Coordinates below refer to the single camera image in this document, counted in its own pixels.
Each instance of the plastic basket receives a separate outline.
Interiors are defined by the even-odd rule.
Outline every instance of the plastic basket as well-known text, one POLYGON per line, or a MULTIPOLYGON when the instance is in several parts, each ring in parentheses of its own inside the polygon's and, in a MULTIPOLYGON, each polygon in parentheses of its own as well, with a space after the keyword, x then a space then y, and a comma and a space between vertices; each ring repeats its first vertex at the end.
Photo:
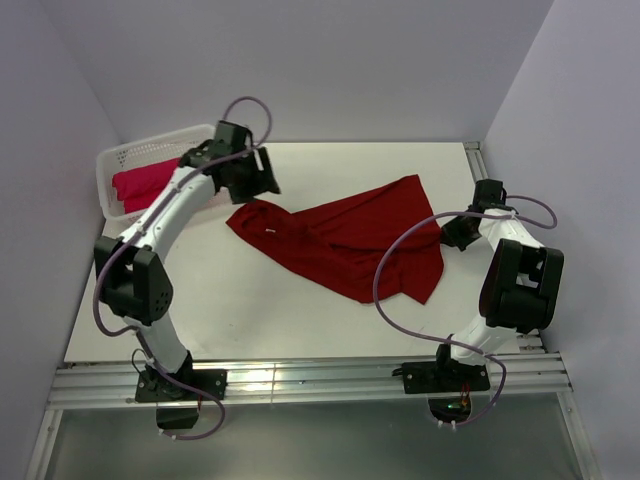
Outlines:
POLYGON ((124 205, 118 200, 116 189, 111 186, 116 173, 181 157, 190 148, 213 138, 214 130, 212 125, 197 125, 110 148, 98 155, 96 178, 104 218, 132 223, 145 212, 124 213, 124 205))

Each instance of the robotic arm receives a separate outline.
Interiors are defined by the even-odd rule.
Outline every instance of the robotic arm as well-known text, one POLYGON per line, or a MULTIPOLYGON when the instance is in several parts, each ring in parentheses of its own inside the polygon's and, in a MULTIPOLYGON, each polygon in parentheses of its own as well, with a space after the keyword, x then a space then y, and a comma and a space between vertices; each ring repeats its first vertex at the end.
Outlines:
MULTIPOLYGON (((450 337, 485 353, 495 352, 519 334, 545 329, 551 323, 564 264, 561 251, 533 238, 515 210, 506 206, 502 182, 480 180, 467 212, 511 219, 459 216, 442 227, 441 243, 464 251, 485 237, 494 256, 480 293, 479 312, 463 330, 450 337)), ((459 345, 441 344, 435 362, 410 362, 394 375, 402 375, 405 393, 450 393, 489 390, 487 358, 459 345)), ((451 421, 451 399, 430 400, 436 418, 451 421), (446 414, 437 412, 446 408, 446 414)), ((457 413, 470 413, 468 408, 457 413)))
MULTIPOLYGON (((96 275, 99 275, 116 250, 142 234, 129 245, 108 270, 101 285, 100 300, 111 311, 135 327, 154 364, 161 365, 172 378, 186 384, 193 380, 191 355, 182 345, 169 316, 173 287, 163 263, 173 242, 194 212, 204 206, 222 187, 229 190, 233 203, 247 203, 264 192, 280 193, 264 147, 236 160, 221 163, 195 173, 213 159, 247 150, 251 131, 240 125, 221 121, 215 138, 186 152, 171 181, 147 212, 117 239, 101 237, 95 244, 96 275), (193 178, 182 185, 181 180, 193 178), (151 223, 156 207, 169 198, 162 212, 151 223)), ((182 398, 187 392, 166 382, 153 365, 146 368, 147 386, 164 392, 166 400, 182 398)))

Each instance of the red cloth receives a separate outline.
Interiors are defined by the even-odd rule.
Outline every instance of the red cloth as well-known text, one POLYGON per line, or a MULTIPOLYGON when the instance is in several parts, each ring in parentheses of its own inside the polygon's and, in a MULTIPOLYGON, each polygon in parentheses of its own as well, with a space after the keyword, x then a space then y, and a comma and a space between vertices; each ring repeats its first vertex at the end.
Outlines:
POLYGON ((124 213, 133 213, 149 208, 161 192, 162 189, 148 192, 138 197, 125 198, 122 202, 124 204, 124 213))
MULTIPOLYGON (((289 213, 256 200, 227 221, 240 238, 298 275, 361 303, 373 302, 373 276, 385 251, 411 226, 433 215, 417 175, 318 207, 289 213)), ((434 222, 389 258, 380 298, 403 292, 425 303, 444 265, 434 222)))
POLYGON ((173 158, 166 162, 116 173, 111 179, 111 185, 117 191, 118 200, 123 201, 162 190, 171 180, 179 161, 179 158, 173 158))

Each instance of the metal frame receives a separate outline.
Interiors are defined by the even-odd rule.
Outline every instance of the metal frame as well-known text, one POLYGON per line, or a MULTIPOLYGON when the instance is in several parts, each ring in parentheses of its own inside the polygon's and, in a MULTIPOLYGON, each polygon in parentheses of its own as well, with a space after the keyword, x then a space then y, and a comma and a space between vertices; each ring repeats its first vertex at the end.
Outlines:
POLYGON ((25 477, 27 480, 44 480, 46 477, 62 414, 62 410, 45 410, 25 477))
MULTIPOLYGON (((474 180, 488 178, 480 143, 470 142, 464 146, 474 180)), ((509 372, 503 394, 556 393, 583 478, 600 480, 602 477, 578 416, 562 357, 559 353, 546 352, 537 331, 520 335, 518 345, 520 354, 499 355, 509 372)), ((433 360, 433 357, 196 362, 194 368, 228 370, 224 402, 229 405, 401 400, 416 396, 406 395, 402 380, 392 377, 391 373, 403 362, 417 360, 433 360)), ((497 369, 491 370, 493 389, 499 377, 497 369)), ((59 369, 26 478, 45 478, 65 410, 195 406, 195 402, 136 404, 133 399, 137 381, 137 373, 127 363, 67 365, 59 369)), ((476 395, 490 395, 493 389, 476 395)))
MULTIPOLYGON (((559 354, 501 355, 509 375, 504 395, 570 392, 571 385, 559 354)), ((261 363, 196 362, 195 369, 225 369, 228 405, 308 403, 406 399, 402 379, 392 377, 405 361, 423 358, 369 360, 318 360, 261 363)), ((497 386, 501 372, 490 373, 497 386)), ((96 408, 156 408, 195 406, 195 401, 134 402, 138 374, 131 365, 74 366, 58 370, 47 408, 50 410, 96 408)), ((477 392, 490 395, 492 392, 477 392)))
POLYGON ((558 402, 560 402, 560 408, 562 408, 564 423, 567 426, 569 438, 571 438, 571 444, 580 466, 582 478, 584 480, 601 480, 602 473, 591 448, 587 431, 578 414, 573 394, 571 392, 558 393, 558 402))

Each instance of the red t-shirt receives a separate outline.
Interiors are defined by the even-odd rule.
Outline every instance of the red t-shirt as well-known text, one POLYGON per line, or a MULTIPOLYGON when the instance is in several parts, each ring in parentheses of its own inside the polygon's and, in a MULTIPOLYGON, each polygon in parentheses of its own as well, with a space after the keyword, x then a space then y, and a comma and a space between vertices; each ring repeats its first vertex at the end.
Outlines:
MULTIPOLYGON (((391 244, 433 215, 417 175, 352 197, 289 213, 256 200, 227 221, 236 234, 283 267, 361 303, 373 302, 373 276, 391 244)), ((389 258, 381 299, 403 292, 425 303, 444 264, 440 227, 433 222, 389 258)))

